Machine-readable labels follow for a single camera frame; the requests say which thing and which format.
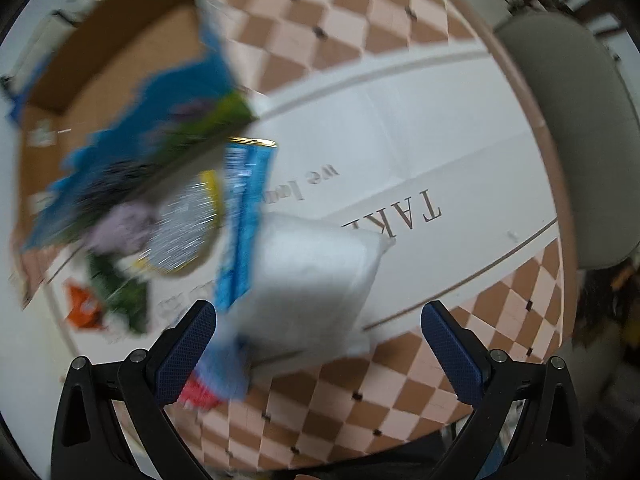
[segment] gray chair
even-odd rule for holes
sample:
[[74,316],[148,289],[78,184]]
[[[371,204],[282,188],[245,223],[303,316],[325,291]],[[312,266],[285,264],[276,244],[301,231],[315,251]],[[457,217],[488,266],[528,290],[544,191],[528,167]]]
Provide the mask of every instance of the gray chair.
[[556,12],[496,30],[524,74],[566,178],[581,269],[610,267],[640,241],[640,126],[607,50]]

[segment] screw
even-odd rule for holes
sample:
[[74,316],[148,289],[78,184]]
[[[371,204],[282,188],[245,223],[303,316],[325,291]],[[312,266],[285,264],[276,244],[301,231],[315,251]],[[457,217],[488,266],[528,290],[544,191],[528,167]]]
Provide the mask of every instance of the screw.
[[138,348],[137,350],[134,350],[133,352],[131,352],[131,354],[129,354],[129,359],[131,359],[135,363],[144,361],[145,357],[146,350],[143,350],[142,348]]
[[497,363],[503,363],[507,360],[507,352],[505,352],[504,350],[500,350],[500,349],[494,349],[491,350],[489,352],[489,355],[491,356],[491,359],[493,359],[495,362]]
[[550,359],[550,362],[552,367],[556,368],[557,370],[562,370],[565,367],[564,360],[561,357],[558,357],[557,355],[554,355]]
[[76,357],[73,361],[71,361],[71,367],[74,370],[79,370],[86,364],[86,359],[84,357]]

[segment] cardboard box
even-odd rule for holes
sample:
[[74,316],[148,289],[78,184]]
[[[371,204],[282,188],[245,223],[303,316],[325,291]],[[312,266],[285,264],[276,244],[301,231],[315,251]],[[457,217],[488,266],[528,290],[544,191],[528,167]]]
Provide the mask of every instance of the cardboard box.
[[61,163],[157,72],[201,57],[194,0],[104,0],[53,55],[20,114],[18,232],[31,231]]

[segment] white pouch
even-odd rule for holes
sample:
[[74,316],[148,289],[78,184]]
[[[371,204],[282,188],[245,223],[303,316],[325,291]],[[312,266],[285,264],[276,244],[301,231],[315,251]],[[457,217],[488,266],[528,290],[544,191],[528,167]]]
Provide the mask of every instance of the white pouch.
[[265,214],[251,288],[232,305],[228,320],[258,355],[344,346],[391,242],[363,229]]

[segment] table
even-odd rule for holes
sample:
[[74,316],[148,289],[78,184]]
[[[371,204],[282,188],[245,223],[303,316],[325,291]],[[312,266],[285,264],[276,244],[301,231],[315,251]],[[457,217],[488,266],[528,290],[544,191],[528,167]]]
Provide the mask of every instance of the table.
[[[396,246],[360,319],[371,355],[273,379],[286,359],[265,356],[244,402],[197,416],[170,407],[194,455],[222,469],[299,468],[462,418],[470,408],[418,329],[434,298],[486,346],[548,358],[575,317],[568,200],[544,119],[482,21],[460,0],[218,1],[260,117],[247,135],[280,145],[265,209],[377,229]],[[54,298],[69,275],[65,259],[49,269]],[[205,275],[188,290],[208,294]],[[174,286],[155,280],[153,301]],[[92,360],[156,335],[98,348],[67,334]]]

